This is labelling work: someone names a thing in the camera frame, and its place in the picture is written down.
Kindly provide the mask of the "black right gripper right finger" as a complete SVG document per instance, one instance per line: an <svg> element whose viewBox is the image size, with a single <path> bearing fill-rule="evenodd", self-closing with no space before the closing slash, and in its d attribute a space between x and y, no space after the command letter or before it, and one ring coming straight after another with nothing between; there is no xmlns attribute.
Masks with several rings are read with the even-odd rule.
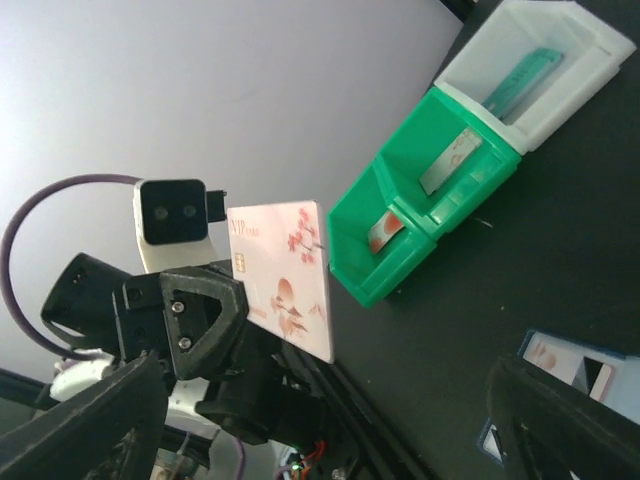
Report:
<svg viewBox="0 0 640 480"><path fill-rule="evenodd" d="M509 479L639 477L639 425L520 357L496 361L487 404Z"/></svg>

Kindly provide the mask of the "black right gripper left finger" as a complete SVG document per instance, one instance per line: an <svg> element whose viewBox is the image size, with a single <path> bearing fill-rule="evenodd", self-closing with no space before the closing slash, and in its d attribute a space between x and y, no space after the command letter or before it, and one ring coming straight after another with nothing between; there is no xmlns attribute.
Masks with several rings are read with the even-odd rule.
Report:
<svg viewBox="0 0 640 480"><path fill-rule="evenodd" d="M1 437L3 479L148 479L168 408L163 370L144 354Z"/></svg>

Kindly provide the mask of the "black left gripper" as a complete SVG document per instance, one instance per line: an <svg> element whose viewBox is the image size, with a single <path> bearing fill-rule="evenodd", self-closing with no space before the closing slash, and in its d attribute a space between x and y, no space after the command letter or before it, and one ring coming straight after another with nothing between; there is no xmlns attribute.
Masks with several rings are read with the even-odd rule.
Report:
<svg viewBox="0 0 640 480"><path fill-rule="evenodd" d="M326 402L281 364L282 341L248 319L244 286L215 264L131 276L112 293L120 357L155 353L166 386L202 378L195 411L250 445L315 445Z"/></svg>

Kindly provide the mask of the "white card black stripe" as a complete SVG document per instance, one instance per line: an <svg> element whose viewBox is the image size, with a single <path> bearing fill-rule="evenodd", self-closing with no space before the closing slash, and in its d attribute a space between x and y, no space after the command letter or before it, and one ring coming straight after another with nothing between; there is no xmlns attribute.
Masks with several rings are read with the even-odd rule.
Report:
<svg viewBox="0 0 640 480"><path fill-rule="evenodd" d="M596 401L603 401L610 388L615 368L599 360L583 357L571 385Z"/></svg>

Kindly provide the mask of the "navy blue card holder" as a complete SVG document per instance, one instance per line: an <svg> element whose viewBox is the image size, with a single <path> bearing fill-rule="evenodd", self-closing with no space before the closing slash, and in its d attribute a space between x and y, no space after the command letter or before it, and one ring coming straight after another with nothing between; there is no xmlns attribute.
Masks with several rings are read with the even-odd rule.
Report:
<svg viewBox="0 0 640 480"><path fill-rule="evenodd" d="M636 479L639 358L540 331L492 367L480 448L510 479Z"/></svg>

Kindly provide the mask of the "pink blossom card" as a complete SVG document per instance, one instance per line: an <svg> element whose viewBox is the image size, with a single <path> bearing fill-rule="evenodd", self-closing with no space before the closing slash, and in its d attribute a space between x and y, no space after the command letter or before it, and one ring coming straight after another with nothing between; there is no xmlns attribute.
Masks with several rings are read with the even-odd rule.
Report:
<svg viewBox="0 0 640 480"><path fill-rule="evenodd" d="M325 217L313 200L227 210L233 277L249 321L331 364Z"/></svg>

